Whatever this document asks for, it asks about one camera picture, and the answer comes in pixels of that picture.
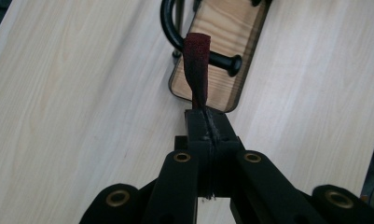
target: screw hole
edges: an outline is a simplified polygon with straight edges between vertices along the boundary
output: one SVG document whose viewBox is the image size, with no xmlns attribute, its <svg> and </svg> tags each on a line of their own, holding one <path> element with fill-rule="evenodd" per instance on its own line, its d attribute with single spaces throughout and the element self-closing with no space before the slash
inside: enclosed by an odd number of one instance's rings
<svg viewBox="0 0 374 224">
<path fill-rule="evenodd" d="M 262 158 L 255 153 L 247 153 L 244 155 L 244 159 L 250 162 L 260 162 Z"/>
<path fill-rule="evenodd" d="M 326 199 L 337 207 L 348 209 L 354 206 L 354 203 L 351 199 L 333 189 L 329 189 L 326 191 Z"/>
<path fill-rule="evenodd" d="M 180 152 L 174 155 L 174 160 L 179 162 L 186 162 L 190 160 L 189 154 L 186 154 L 184 152 Z"/>
<path fill-rule="evenodd" d="M 105 201 L 111 207 L 118 207 L 125 204 L 130 199 L 130 197 L 131 195 L 128 191 L 119 189 L 108 194 Z"/>
</svg>

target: wooden cutting board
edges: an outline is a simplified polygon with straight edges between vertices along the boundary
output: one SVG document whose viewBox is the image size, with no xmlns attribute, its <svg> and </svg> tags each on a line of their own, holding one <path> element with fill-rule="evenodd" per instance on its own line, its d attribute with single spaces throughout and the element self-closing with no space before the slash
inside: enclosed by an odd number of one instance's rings
<svg viewBox="0 0 374 224">
<path fill-rule="evenodd" d="M 211 51 L 242 56 L 242 68 L 236 77 L 209 65 L 208 106 L 224 112 L 237 106 L 269 6 L 270 1 L 262 1 L 257 7 L 252 6 L 251 0 L 201 1 L 190 32 L 210 35 Z M 174 95 L 191 100 L 182 57 L 169 85 Z"/>
</svg>

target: wood grain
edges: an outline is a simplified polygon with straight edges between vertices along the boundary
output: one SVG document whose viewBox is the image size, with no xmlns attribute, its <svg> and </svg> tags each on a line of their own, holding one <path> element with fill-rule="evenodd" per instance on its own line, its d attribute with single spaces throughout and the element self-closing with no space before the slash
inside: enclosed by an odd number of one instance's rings
<svg viewBox="0 0 374 224">
<path fill-rule="evenodd" d="M 256 49 L 269 4 L 253 7 L 250 0 L 205 0 L 196 13 L 189 31 L 211 37 L 211 51 L 232 57 L 242 56 L 242 68 L 236 77 L 224 69 L 209 65 L 207 105 L 220 111 L 233 110 L 239 103 L 242 87 Z M 174 95 L 191 100 L 192 92 L 184 74 L 181 57 L 170 80 Z"/>
<path fill-rule="evenodd" d="M 191 8 L 187 1 L 186 8 Z M 159 1 L 14 0 L 0 27 L 0 223 L 77 223 L 157 177 L 189 103 Z M 359 194 L 374 147 L 374 1 L 273 1 L 230 121 L 299 189 Z M 232 223 L 227 201 L 198 223 Z"/>
</svg>

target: black metal hook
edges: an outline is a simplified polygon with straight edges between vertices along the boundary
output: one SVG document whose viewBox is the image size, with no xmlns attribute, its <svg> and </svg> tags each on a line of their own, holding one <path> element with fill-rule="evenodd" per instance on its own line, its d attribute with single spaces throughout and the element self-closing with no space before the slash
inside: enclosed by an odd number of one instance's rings
<svg viewBox="0 0 374 224">
<path fill-rule="evenodd" d="M 160 21 L 163 32 L 170 43 L 178 50 L 183 51 L 184 39 L 178 34 L 173 24 L 173 6 L 174 0 L 163 0 L 160 7 Z M 228 71 L 231 77 L 236 76 L 242 67 L 242 56 L 235 55 L 227 57 L 225 55 L 210 51 L 209 64 L 223 68 Z"/>
</svg>

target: wooden surface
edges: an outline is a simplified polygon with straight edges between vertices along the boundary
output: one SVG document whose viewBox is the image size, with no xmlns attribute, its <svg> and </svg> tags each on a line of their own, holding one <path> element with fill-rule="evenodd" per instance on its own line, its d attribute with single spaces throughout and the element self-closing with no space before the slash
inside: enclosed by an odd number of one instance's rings
<svg viewBox="0 0 374 224">
<path fill-rule="evenodd" d="M 209 65 L 207 105 L 220 111 L 231 111 L 239 103 L 269 4 L 262 1 L 253 7 L 251 0 L 204 0 L 191 24 L 190 32 L 211 37 L 211 51 L 233 57 L 242 56 L 242 67 L 236 77 L 228 71 Z M 170 88 L 174 95 L 191 100 L 192 91 L 184 74 L 184 60 L 175 67 Z"/>
<path fill-rule="evenodd" d="M 167 88 L 171 52 L 159 1 L 14 0 L 0 27 L 0 223 L 77 223 L 105 187 L 157 177 L 190 107 Z M 358 195 L 374 1 L 273 1 L 229 118 L 297 188 Z M 232 219 L 226 200 L 200 203 L 199 223 Z"/>
</svg>

